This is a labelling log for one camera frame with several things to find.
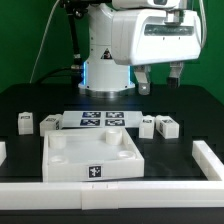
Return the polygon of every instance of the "small white cube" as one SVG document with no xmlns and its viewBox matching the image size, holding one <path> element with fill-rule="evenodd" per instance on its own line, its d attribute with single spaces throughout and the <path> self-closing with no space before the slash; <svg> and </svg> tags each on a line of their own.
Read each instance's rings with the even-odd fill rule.
<svg viewBox="0 0 224 224">
<path fill-rule="evenodd" d="M 179 124 L 169 116 L 156 117 L 156 130 L 165 138 L 179 138 Z"/>
<path fill-rule="evenodd" d="M 45 131 L 61 130 L 62 129 L 62 115 L 49 115 L 40 123 L 40 136 L 44 136 Z"/>
<path fill-rule="evenodd" d="M 0 142 L 0 166 L 6 159 L 6 148 L 5 142 Z"/>
<path fill-rule="evenodd" d="M 18 116 L 19 135 L 33 134 L 33 114 L 24 112 Z"/>
<path fill-rule="evenodd" d="M 139 138 L 153 139 L 155 118 L 148 115 L 142 118 L 139 125 Z"/>
</svg>

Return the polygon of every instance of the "white casing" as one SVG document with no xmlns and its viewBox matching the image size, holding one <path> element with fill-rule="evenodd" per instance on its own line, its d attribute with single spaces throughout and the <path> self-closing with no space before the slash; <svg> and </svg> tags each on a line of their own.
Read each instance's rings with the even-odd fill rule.
<svg viewBox="0 0 224 224">
<path fill-rule="evenodd" d="M 166 4 L 155 4 L 154 0 L 113 0 L 113 6 L 116 9 L 129 9 L 129 8 L 161 8 L 169 9 L 174 8 L 180 3 L 180 0 L 168 0 Z"/>
<path fill-rule="evenodd" d="M 179 138 L 180 125 L 169 116 L 156 116 L 156 130 L 165 138 Z"/>
<path fill-rule="evenodd" d="M 19 135 L 33 134 L 33 113 L 23 112 L 18 115 Z"/>
<path fill-rule="evenodd" d="M 194 27 L 192 35 L 144 34 L 148 24 L 167 26 L 164 23 L 166 16 L 166 11 L 155 9 L 117 12 L 112 26 L 112 55 L 115 62 L 144 65 L 197 59 L 201 51 L 201 23 L 194 11 L 184 11 L 184 21 L 180 25 Z"/>
<path fill-rule="evenodd" d="M 111 53 L 111 27 L 115 13 L 106 4 L 88 8 L 90 53 L 84 64 L 84 80 L 79 84 L 80 89 L 119 92 L 135 87 L 130 82 L 129 66 L 116 65 L 113 59 L 102 59 L 107 50 Z"/>
<path fill-rule="evenodd" d="M 153 139 L 155 127 L 155 117 L 144 116 L 139 125 L 139 138 Z"/>
<path fill-rule="evenodd" d="M 62 115 L 49 115 L 40 123 L 40 136 L 44 137 L 45 131 L 62 129 Z"/>
</svg>

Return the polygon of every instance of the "white tray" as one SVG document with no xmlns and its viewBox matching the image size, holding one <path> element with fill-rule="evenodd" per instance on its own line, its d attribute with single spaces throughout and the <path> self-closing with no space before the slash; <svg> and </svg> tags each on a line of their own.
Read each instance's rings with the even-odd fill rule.
<svg viewBox="0 0 224 224">
<path fill-rule="evenodd" d="M 142 176 L 144 159 L 125 128 L 74 129 L 45 134 L 44 182 Z"/>
</svg>

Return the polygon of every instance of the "blue light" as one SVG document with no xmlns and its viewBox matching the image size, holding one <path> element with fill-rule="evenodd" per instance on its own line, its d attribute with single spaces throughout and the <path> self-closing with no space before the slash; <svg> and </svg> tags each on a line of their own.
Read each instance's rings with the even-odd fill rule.
<svg viewBox="0 0 224 224">
<path fill-rule="evenodd" d="M 86 85 L 86 62 L 83 63 L 83 85 Z"/>
<path fill-rule="evenodd" d="M 129 80 L 129 85 L 131 85 L 131 66 L 128 66 L 128 80 Z"/>
</svg>

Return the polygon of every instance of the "metal bracket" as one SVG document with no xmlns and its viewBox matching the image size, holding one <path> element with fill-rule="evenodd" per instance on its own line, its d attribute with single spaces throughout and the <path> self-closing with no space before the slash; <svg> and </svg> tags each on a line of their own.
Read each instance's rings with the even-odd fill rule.
<svg viewBox="0 0 224 224">
<path fill-rule="evenodd" d="M 171 62 L 170 63 L 170 75 L 167 78 L 167 84 L 171 88 L 178 88 L 180 86 L 180 78 L 184 68 L 184 63 L 179 62 Z"/>
<path fill-rule="evenodd" d="M 140 65 L 134 67 L 134 74 L 138 81 L 138 92 L 141 95 L 148 95 L 150 93 L 150 65 Z"/>
</svg>

